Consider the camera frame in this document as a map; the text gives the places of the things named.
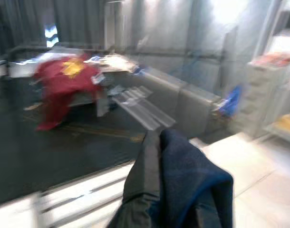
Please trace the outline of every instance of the white floor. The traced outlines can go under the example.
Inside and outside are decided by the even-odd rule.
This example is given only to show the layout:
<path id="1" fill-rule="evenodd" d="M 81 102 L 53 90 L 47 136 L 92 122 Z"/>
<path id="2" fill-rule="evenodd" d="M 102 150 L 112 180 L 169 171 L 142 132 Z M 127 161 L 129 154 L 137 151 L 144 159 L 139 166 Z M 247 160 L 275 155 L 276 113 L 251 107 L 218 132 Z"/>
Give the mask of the white floor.
<path id="1" fill-rule="evenodd" d="M 279 138 L 268 138 L 265 141 L 250 141 L 240 133 L 211 145 L 199 145 L 206 156 L 216 165 L 227 170 L 234 177 L 234 219 L 237 228 L 290 228 L 290 144 Z M 71 192 L 83 192 L 91 189 L 93 184 L 103 184 L 98 180 L 109 180 L 115 176 L 127 175 L 132 164 L 100 176 L 88 177 L 87 180 L 54 190 L 43 199 L 44 207 L 66 199 Z M 123 190 L 122 182 L 118 183 Z M 97 194 L 90 194 L 86 200 L 76 200 L 68 205 L 56 208 L 46 213 L 50 222 L 40 221 L 38 217 L 38 195 L 16 200 L 0 206 L 0 227 L 5 228 L 35 228 L 51 225 L 54 221 L 63 219 L 65 215 L 75 213 L 78 208 L 89 207 L 100 201 Z M 105 227 L 114 210 L 119 206 L 115 201 L 103 208 L 101 213 L 91 213 L 79 220 L 68 223 L 63 227 Z"/>

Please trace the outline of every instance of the red cloth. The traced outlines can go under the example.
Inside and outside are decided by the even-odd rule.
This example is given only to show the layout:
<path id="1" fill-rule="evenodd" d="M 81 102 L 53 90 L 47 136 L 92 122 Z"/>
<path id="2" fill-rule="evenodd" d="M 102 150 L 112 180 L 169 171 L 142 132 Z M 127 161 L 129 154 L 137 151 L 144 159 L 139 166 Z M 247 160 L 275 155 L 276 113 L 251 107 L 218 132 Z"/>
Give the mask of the red cloth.
<path id="1" fill-rule="evenodd" d="M 44 85 L 45 120 L 37 130 L 50 130 L 57 126 L 69 111 L 69 104 L 77 92 L 89 92 L 93 99 L 101 86 L 94 85 L 91 77 L 99 69 L 84 63 L 82 57 L 64 57 L 42 63 L 34 77 Z"/>

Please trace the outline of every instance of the yellow emblem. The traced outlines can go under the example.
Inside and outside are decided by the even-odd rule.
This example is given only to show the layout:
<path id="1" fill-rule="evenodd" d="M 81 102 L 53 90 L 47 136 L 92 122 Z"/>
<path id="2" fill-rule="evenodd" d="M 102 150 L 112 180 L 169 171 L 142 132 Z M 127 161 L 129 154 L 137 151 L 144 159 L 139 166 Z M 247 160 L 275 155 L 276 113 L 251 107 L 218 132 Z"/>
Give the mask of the yellow emblem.
<path id="1" fill-rule="evenodd" d="M 63 65 L 65 68 L 63 68 L 62 73 L 67 75 L 70 79 L 75 78 L 75 76 L 85 68 L 85 63 L 79 58 L 72 58 L 63 63 Z"/>

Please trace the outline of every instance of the tiled floor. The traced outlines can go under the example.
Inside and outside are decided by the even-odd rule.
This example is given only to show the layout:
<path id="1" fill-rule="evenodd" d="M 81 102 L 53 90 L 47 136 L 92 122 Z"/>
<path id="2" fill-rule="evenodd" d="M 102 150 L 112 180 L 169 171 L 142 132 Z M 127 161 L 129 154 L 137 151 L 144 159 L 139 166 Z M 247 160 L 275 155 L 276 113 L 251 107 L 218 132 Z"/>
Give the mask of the tiled floor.
<path id="1" fill-rule="evenodd" d="M 249 140 L 240 133 L 203 147 L 234 177 L 236 227 L 290 228 L 290 144 Z"/>

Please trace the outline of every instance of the dark floor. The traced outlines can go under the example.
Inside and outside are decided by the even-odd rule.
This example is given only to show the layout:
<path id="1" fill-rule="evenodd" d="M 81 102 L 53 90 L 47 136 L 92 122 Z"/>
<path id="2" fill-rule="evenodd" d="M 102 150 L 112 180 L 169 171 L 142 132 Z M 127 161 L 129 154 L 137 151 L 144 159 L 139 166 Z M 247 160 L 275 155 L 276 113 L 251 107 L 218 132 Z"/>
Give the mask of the dark floor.
<path id="1" fill-rule="evenodd" d="M 93 104 L 74 107 L 37 132 L 40 108 L 23 110 L 34 100 L 29 79 L 0 86 L 0 204 L 136 158 L 145 129 L 124 110 L 97 118 Z"/>

